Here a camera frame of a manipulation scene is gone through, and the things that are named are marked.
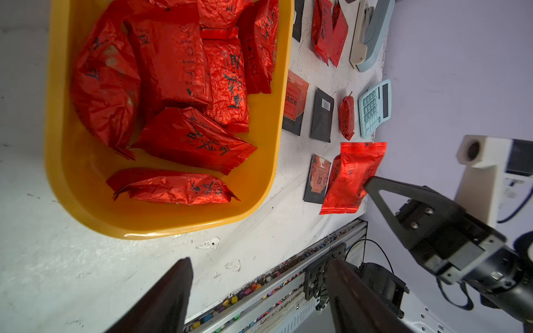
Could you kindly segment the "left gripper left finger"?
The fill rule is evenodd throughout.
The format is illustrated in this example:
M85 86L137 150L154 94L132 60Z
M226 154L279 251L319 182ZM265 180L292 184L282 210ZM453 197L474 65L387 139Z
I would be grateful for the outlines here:
M108 331L183 332L193 277L191 259L180 259Z

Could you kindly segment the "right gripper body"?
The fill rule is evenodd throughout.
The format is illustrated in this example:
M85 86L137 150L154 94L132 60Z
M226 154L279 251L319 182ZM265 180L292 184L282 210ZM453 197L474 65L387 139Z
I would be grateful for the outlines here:
M395 216L402 245L438 277L464 277L505 246L497 230L449 198L410 199Z

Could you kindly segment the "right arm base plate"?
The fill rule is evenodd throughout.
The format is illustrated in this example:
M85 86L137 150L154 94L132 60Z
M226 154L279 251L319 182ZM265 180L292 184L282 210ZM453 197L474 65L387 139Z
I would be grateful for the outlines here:
M305 282L303 291L307 301L318 300L316 308L323 309L330 298L328 293L327 274L330 263L340 259L350 272L348 279L355 280L357 286L366 287L373 294L375 301L380 301L393 315L399 319L405 318L405 311L401 309L409 289L404 281L395 276L392 271L375 263L361 263L358 266L347 262L346 257L351 249L345 243L334 246L325 254L312 260L303 271Z

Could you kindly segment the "black red label tea bag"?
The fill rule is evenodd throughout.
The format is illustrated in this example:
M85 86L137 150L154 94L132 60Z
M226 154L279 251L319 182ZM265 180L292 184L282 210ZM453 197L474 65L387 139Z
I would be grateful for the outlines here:
M308 88L307 81L292 71L288 72L282 129L297 136L301 135Z

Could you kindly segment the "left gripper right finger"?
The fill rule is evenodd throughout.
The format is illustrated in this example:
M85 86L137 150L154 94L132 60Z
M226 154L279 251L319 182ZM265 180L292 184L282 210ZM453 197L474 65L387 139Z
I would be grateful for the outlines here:
M330 263L328 293L336 332L410 332L366 287L349 280L350 272L340 259Z

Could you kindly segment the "black tea bag barcode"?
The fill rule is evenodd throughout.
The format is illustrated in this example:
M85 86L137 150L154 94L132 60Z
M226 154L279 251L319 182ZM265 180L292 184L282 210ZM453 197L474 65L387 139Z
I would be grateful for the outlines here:
M294 0L294 22L292 37L297 42L301 41L304 6L305 0Z

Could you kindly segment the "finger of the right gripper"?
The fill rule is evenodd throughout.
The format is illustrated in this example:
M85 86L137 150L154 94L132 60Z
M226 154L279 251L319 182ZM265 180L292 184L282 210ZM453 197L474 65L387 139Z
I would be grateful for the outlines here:
M454 203L430 187L374 176L364 189L408 250L454 220Z

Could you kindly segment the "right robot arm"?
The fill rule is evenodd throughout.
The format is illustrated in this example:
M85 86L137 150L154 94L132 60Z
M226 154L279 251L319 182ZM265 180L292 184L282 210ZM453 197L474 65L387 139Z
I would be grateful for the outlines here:
M464 283L516 320L532 323L532 263L496 229L427 186L372 177L364 186L417 264L445 284Z

